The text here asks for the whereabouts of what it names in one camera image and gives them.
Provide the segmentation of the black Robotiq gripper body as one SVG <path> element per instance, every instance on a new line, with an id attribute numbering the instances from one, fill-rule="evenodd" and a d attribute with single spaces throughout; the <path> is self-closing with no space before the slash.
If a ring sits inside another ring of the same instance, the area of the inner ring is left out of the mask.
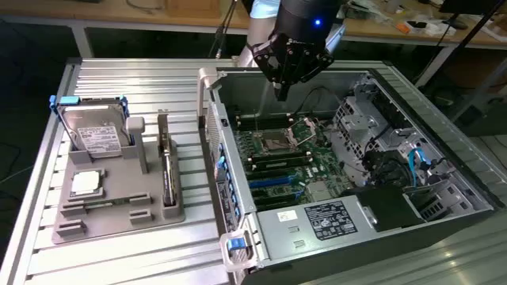
<path id="1" fill-rule="evenodd" d="M 281 50 L 289 42 L 334 50 L 344 34 L 338 17 L 342 1 L 281 1 L 272 31 L 272 49 Z"/>

